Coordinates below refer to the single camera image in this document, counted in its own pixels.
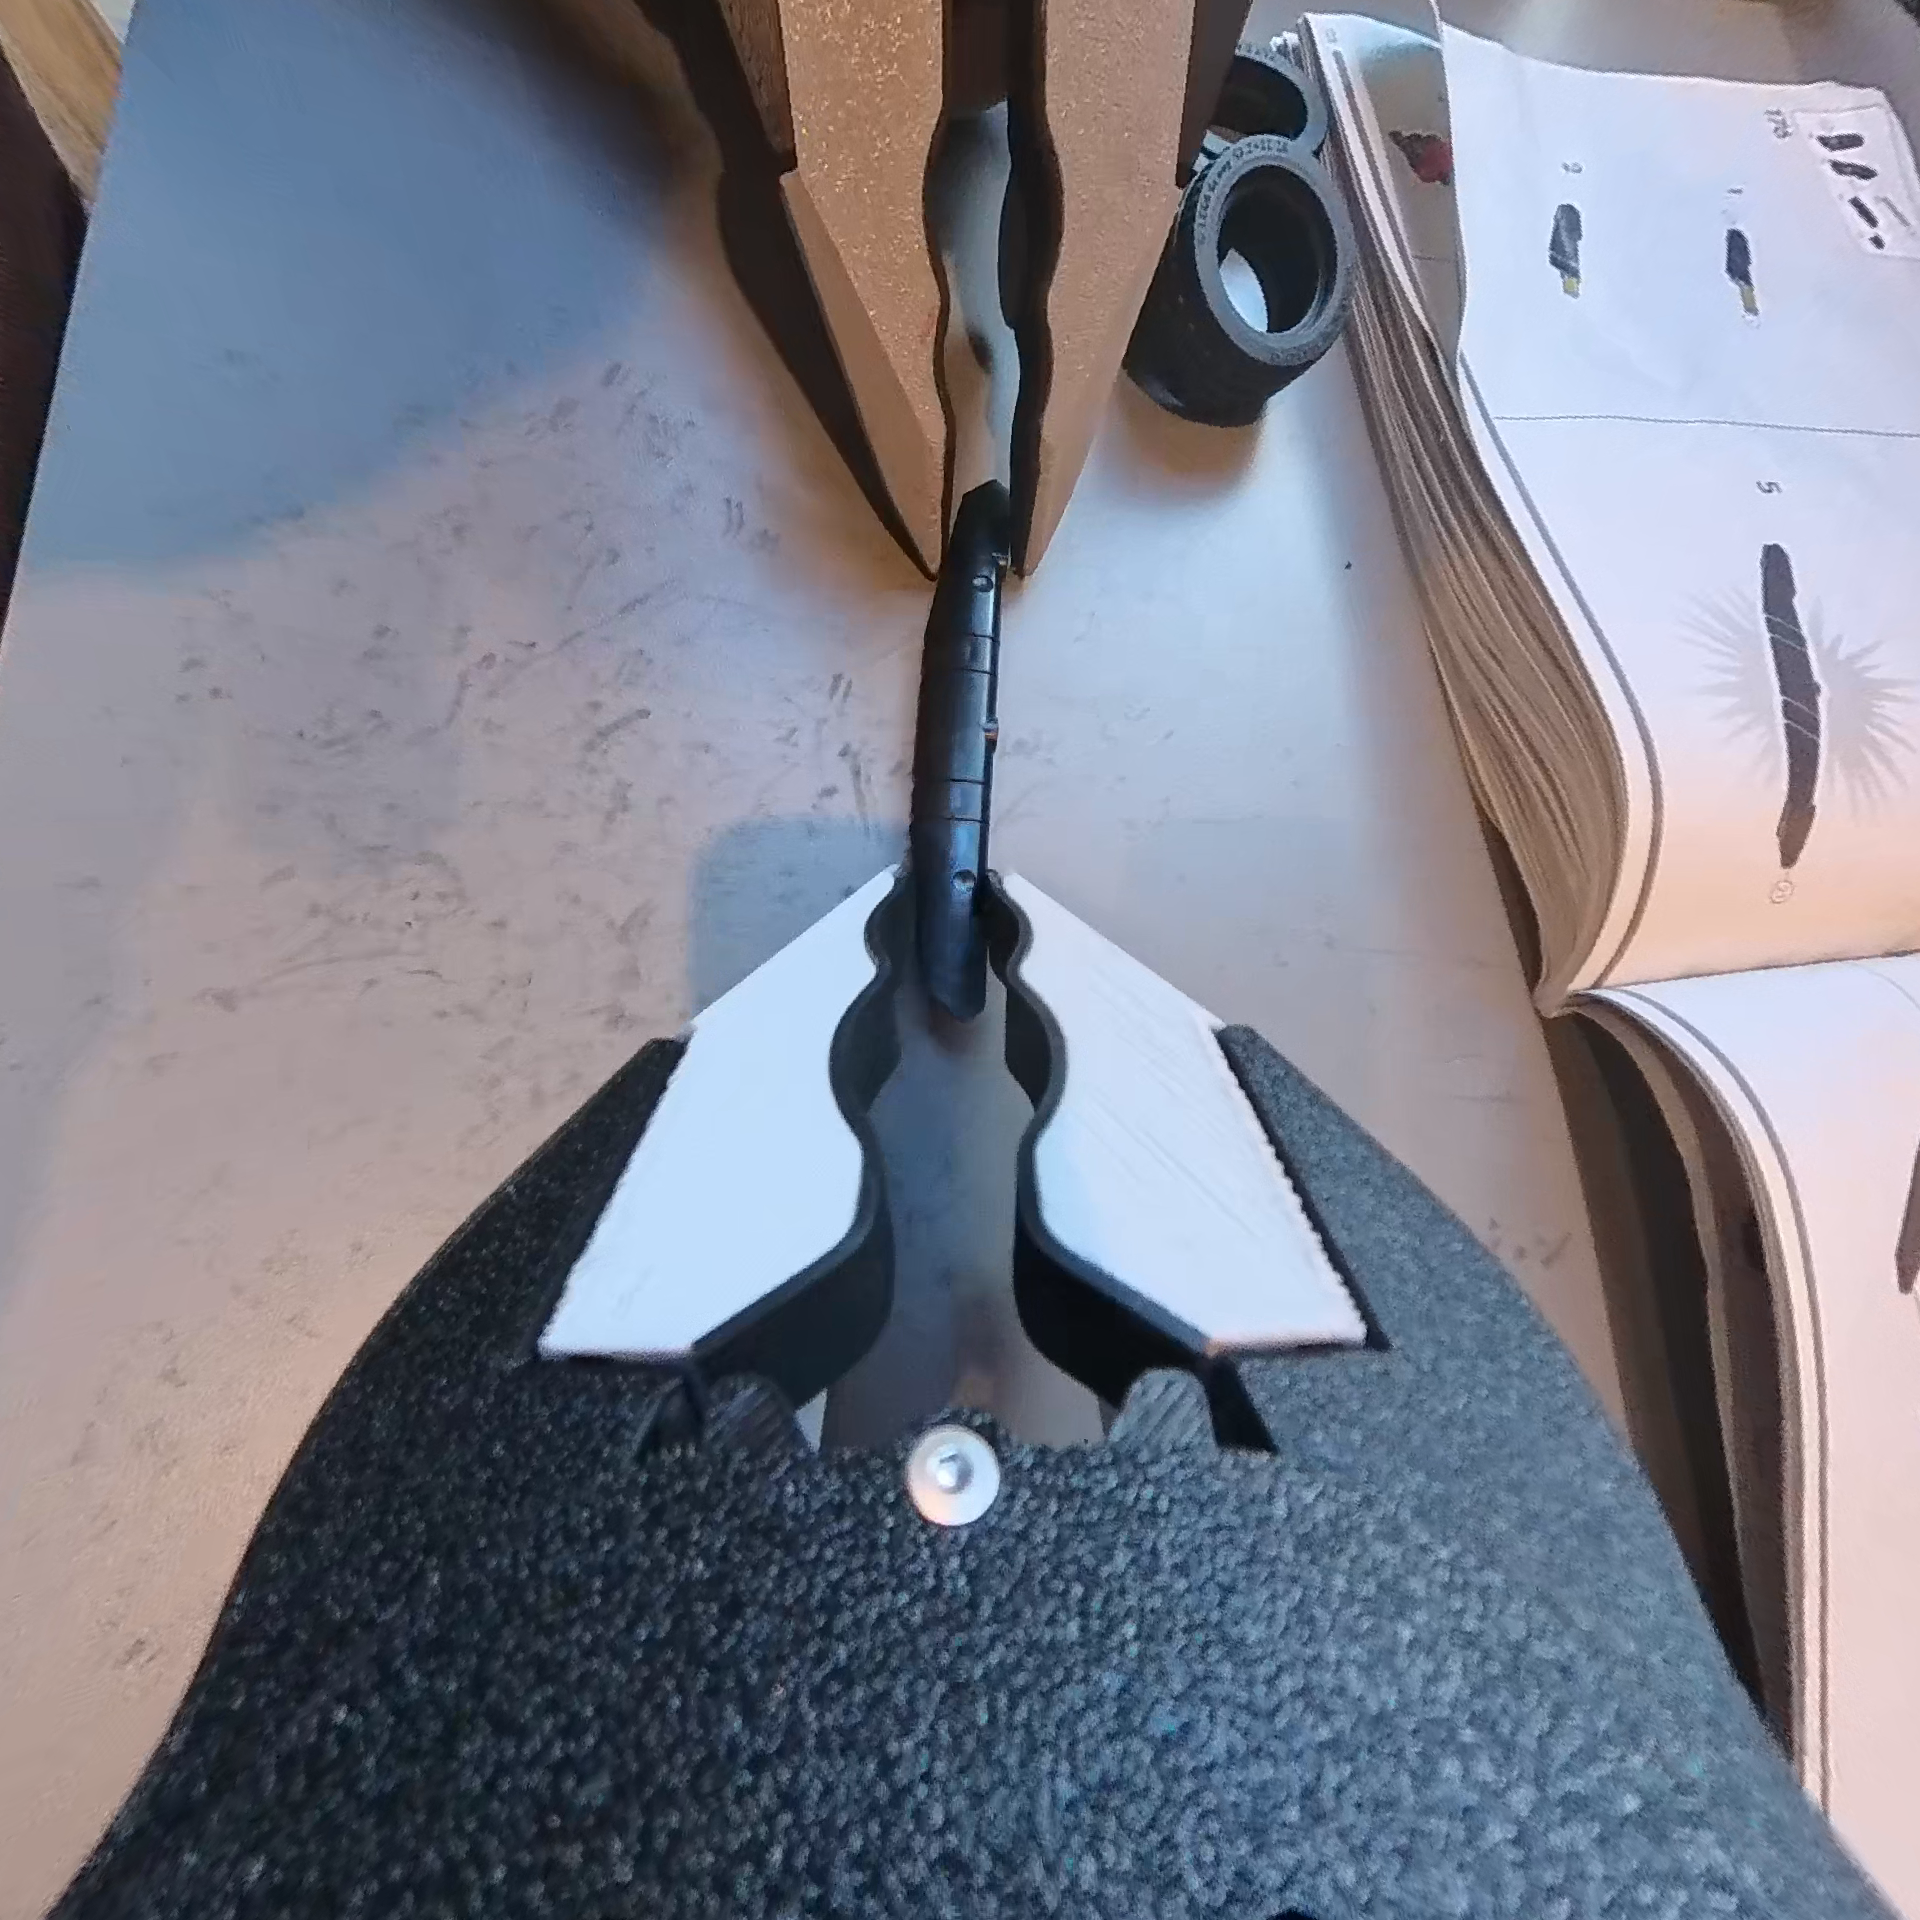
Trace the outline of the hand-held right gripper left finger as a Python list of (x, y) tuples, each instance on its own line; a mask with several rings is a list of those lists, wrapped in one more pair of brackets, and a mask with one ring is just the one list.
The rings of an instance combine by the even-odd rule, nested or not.
[(894, 1238), (872, 1102), (901, 1063), (910, 882), (881, 872), (682, 1031), (682, 1048), (541, 1331), (817, 1402), (877, 1339)]

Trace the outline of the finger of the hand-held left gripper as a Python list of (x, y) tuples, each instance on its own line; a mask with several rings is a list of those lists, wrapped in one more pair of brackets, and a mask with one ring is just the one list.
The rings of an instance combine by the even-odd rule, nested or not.
[(1121, 375), (1181, 203), (1198, 3), (1008, 9), (1008, 205), (1017, 341), (1008, 485), (1015, 568), (1031, 578)]
[(927, 575), (947, 549), (947, 272), (927, 172), (947, 131), (942, 3), (720, 3), (864, 442)]

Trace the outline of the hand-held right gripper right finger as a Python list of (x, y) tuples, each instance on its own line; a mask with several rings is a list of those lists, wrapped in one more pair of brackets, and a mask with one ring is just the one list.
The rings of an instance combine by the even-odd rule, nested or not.
[(990, 881), (1017, 1151), (1015, 1293), (1034, 1349), (1102, 1406), (1185, 1373), (1252, 1415), (1242, 1359), (1374, 1339), (1227, 1022), (1027, 876)]

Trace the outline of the black curved brick strip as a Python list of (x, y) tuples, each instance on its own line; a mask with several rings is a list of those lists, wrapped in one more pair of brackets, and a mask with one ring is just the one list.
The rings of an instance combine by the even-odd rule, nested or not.
[(995, 476), (961, 499), (924, 632), (910, 866), (924, 985), (952, 1021), (985, 1006), (978, 892), (992, 829), (1008, 505)]

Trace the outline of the black toy tire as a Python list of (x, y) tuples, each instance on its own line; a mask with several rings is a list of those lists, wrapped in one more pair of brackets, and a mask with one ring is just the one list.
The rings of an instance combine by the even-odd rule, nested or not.
[(1212, 109), (1200, 163), (1240, 136), (1282, 136), (1317, 158), (1325, 145), (1328, 112), (1320, 82), (1292, 39), (1240, 43)]
[(1252, 425), (1334, 349), (1354, 275), (1328, 168), (1295, 139), (1238, 136), (1182, 189), (1124, 365), (1182, 419)]

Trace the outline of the open instruction booklet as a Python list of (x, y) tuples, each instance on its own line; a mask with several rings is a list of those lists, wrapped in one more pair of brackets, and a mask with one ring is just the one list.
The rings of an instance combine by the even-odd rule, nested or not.
[(1308, 13), (1354, 358), (1654, 1453), (1814, 1803), (1917, 1852), (1917, 163), (1847, 82)]

